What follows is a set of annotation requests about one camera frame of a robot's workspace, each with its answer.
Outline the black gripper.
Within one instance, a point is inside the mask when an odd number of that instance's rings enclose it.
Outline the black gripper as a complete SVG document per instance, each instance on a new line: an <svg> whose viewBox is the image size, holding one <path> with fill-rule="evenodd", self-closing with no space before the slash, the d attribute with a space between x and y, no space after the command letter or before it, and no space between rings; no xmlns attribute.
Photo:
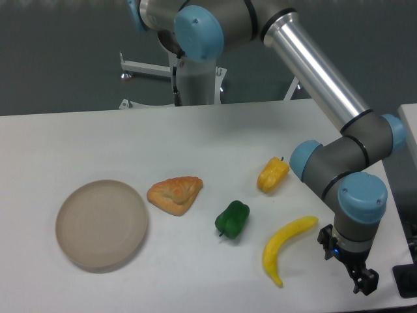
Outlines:
<svg viewBox="0 0 417 313"><path fill-rule="evenodd" d="M319 231L317 237L317 242L324 250L324 259L336 258L346 267L349 276L354 281L353 293L361 292L364 295L373 293L379 283L379 274L373 269L366 268L370 249L354 248L350 251L333 236L332 231L333 225L329 224Z"/></svg>

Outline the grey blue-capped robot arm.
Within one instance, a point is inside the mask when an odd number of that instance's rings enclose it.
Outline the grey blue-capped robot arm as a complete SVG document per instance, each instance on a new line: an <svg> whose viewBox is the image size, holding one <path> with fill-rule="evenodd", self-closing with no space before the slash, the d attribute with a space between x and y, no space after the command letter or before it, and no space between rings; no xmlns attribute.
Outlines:
<svg viewBox="0 0 417 313"><path fill-rule="evenodd" d="M156 31L170 54L176 106L213 104L217 59L227 50L259 39L272 48L339 130L338 140L301 143L290 167L333 212L318 242L325 258L347 269L354 292L377 289L378 273L366 260L386 210L385 184L366 169L401 149L402 122L377 115L334 68L286 1L129 1L138 31Z"/></svg>

